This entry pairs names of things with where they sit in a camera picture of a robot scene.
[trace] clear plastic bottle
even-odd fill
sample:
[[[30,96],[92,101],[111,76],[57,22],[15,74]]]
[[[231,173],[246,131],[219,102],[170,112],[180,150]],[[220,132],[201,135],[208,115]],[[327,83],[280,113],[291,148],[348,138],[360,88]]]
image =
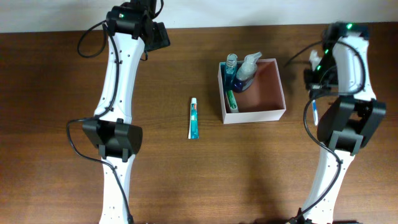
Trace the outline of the clear plastic bottle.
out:
[[[236,77],[233,82],[233,90],[236,93],[240,93],[249,88],[254,80],[254,74],[257,71],[256,62],[261,56],[261,52],[258,52],[255,54],[247,55],[244,58],[244,62],[236,73]]]
[[[233,81],[236,75],[237,63],[238,56],[236,56],[236,54],[229,54],[226,58],[223,80],[224,91],[232,90]]]

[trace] white box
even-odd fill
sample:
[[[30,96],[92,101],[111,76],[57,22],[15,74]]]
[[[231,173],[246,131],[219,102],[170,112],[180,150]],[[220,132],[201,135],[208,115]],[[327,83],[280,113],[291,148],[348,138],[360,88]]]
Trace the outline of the white box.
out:
[[[224,124],[248,123],[258,121],[277,121],[286,111],[285,97],[280,83],[276,59],[257,61],[257,72],[252,85],[242,93],[235,93],[239,113],[230,113],[223,89],[221,62],[218,67],[218,86],[220,88],[221,110]]]

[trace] wooden table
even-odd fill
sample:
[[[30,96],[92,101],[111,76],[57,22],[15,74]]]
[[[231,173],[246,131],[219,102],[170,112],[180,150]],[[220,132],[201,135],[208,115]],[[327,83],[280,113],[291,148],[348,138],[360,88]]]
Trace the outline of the wooden table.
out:
[[[131,177],[136,222],[275,223],[296,214],[310,191],[319,148],[303,128],[305,66],[282,65],[320,40],[325,27],[169,30],[172,46],[140,63],[134,88],[133,124],[144,130]],[[396,223],[398,24],[369,27],[371,81],[387,115],[349,168],[334,217]],[[69,119],[93,114],[106,71],[107,53],[78,56],[81,34],[0,35],[0,223],[100,219],[102,167],[78,157],[65,135]],[[95,52],[101,38],[94,32],[83,50]],[[218,63],[229,53],[243,58],[258,51],[279,63],[287,111],[276,122],[223,125]],[[198,141],[187,139],[191,97],[198,99]],[[318,102],[321,114],[332,101]],[[98,157],[81,126],[72,135],[83,153]]]

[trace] white bottle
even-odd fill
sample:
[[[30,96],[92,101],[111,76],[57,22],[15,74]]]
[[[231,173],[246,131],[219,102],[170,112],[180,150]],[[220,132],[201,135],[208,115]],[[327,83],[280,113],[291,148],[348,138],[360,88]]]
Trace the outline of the white bottle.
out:
[[[238,72],[236,73],[236,79],[234,83],[234,91],[235,92],[242,92],[249,88],[251,83],[254,80],[254,74],[257,71],[256,62],[262,56],[261,52],[247,55],[244,58],[244,62],[242,66],[239,68]]]

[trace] white background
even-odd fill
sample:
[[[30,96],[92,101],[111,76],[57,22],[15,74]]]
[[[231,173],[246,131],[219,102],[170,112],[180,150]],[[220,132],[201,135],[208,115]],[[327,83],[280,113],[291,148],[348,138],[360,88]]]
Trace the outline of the white background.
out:
[[[0,32],[87,30],[124,2],[0,1]],[[398,21],[398,0],[165,0],[156,21],[166,28]]]

